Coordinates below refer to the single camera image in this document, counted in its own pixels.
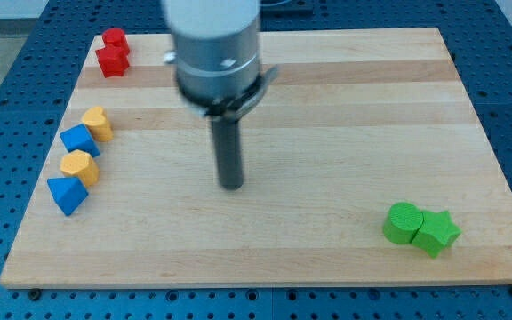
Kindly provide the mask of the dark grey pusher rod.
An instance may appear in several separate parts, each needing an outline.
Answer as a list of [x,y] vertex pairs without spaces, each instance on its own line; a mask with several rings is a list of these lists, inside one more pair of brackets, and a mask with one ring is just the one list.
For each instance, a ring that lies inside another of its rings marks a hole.
[[219,184],[226,190],[237,190],[244,184],[239,123],[211,121],[211,131]]

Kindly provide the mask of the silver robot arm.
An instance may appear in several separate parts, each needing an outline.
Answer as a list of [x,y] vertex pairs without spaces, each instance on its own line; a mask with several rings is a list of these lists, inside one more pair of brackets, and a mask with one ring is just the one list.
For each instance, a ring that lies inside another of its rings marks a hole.
[[163,0],[180,95],[211,124],[219,184],[244,184],[240,121],[263,99],[278,67],[262,70],[260,2]]

